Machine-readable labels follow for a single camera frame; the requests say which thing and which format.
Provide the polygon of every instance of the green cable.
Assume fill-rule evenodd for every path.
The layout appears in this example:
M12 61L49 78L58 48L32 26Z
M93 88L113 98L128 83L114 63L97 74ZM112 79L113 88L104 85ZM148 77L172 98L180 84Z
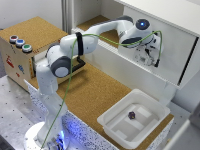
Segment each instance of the green cable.
M102 38L102 39L105 39L105 40L107 40L107 41L109 41L109 42L111 42L111 43L113 43L113 44L116 44L116 45L120 45L120 46L130 46L130 45L134 45L134 44L140 43L140 42L144 41L145 39L147 39L148 37L150 37L151 35L153 35L154 33L158 33L158 32L160 33L160 37L161 37L160 51L159 51L159 57L158 57L158 59L160 60L160 57L161 57L161 48L162 48L162 32L161 32L161 31L154 31L154 32L152 32L151 34L149 34L148 36L144 37L143 39L141 39L141 40L139 40L139 41L137 41L137 42L135 42L135 43L131 43L131 44L120 44L120 43L116 43L116 42L114 42L114 41L111 41L111 40L109 40L109 39L103 37L103 36L96 35L96 34L84 34L84 35L82 35L82 36L97 36L97 37L100 37L100 38ZM69 78L69 82L68 82L67 89L66 89L66 92L65 92L65 96L64 96L64 98L63 98L62 105L61 105L61 107L60 107L60 109L59 109L59 111L58 111L58 113L57 113L57 115L56 115L56 117L55 117L55 119L54 119L54 121L53 121L53 123L52 123L52 125L51 125L51 127L50 127L50 129L49 129L49 131L48 131L48 133L47 133L47 135L46 135L46 137L45 137L45 140L44 140L44 142L43 142L42 147L41 147L40 150L42 150L42 148L44 147L44 144L45 144L45 142L46 142L46 140L47 140L47 137L49 136L49 133L50 133L50 131L51 131L51 129L52 129L52 127L53 127L53 125L54 125L56 119L58 118L58 115L60 114L60 111L61 111L61 109L62 109L62 107L63 107L63 105L64 105L64 102L65 102L65 99L66 99L66 96L67 96L67 93L68 93L68 90L69 90L69 85L70 85L71 79L72 79L72 64L73 64L72 58L73 58L73 54L74 54L74 46L75 46L76 41L77 41L77 38L74 40L74 43L73 43L73 46L72 46L70 78Z

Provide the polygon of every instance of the cork mat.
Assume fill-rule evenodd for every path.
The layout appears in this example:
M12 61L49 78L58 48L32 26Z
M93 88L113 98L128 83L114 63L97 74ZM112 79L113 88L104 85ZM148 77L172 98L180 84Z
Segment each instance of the cork mat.
M38 88L36 78L33 78L29 82ZM68 80L59 85L57 93L62 98L64 97L67 84ZM65 103L68 109L77 117L120 150L124 150L124 148L104 133L102 126L97 122L97 118L129 92L131 92L131 89L125 85L114 80L92 65L86 64L83 71L72 77ZM168 115L136 150L145 150L172 119L173 115Z
M101 22L104 22L104 21L108 21L108 20L109 20L108 18L100 15L100 16L97 16L97 17L95 17L95 18L93 18L93 19L91 19L89 21L86 21L86 22L78 25L77 27L80 28L80 29L82 29L82 30L84 30L84 31L86 31L92 25L95 25L97 23L101 23ZM119 36L118 36L116 30L111 30L111 31L108 31L108 32L104 32L104 33L101 34L101 36L103 36L105 38L108 38L108 39L110 39L110 40L112 40L112 41L114 41L116 43L119 43ZM109 42L107 40L104 40L102 38L100 38L100 39L102 41L104 41L104 42L106 42L106 43L108 43L108 44L110 44L110 45L118 48L118 45L113 44L113 43L111 43L111 42Z
M44 19L35 17L0 31L0 37L8 43L12 35L17 35L20 39L25 40L26 44L32 46L32 53L36 54L40 52L40 48L58 41L67 33Z

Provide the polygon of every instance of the white robotic arm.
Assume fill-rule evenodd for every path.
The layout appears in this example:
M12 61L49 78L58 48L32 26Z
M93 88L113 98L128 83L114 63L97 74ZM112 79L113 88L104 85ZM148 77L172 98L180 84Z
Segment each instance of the white robotic arm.
M120 44L131 44L135 43L152 33L152 28L150 23L145 19L140 19L133 25L133 20L129 16L122 16L115 20L110 20L100 24L96 24L90 27L82 35L82 50L83 54L88 54L96 49L98 44L98 36L84 36L86 34L100 35L103 32L116 29L118 36L120 37ZM53 45L49 48L46 59L40 62L36 67L36 76L38 80L39 90L38 96L43 104L48 108L48 115L46 116L45 124L37 134L37 140L42 145L45 140L53 120L55 119L62 99L57 95L56 91L58 89L57 78L65 77L69 74L71 68L71 58L72 58L72 47L76 40L77 35L68 35L61 39L60 44ZM77 41L74 46L73 55L79 55L80 47ZM139 45L145 45L148 49L160 50L160 38L155 34L152 34L140 43L125 46L126 48L133 48ZM61 130L61 117L66 113L67 106L64 105L58 118L56 119L55 125L51 130L45 147L47 143L55 139Z

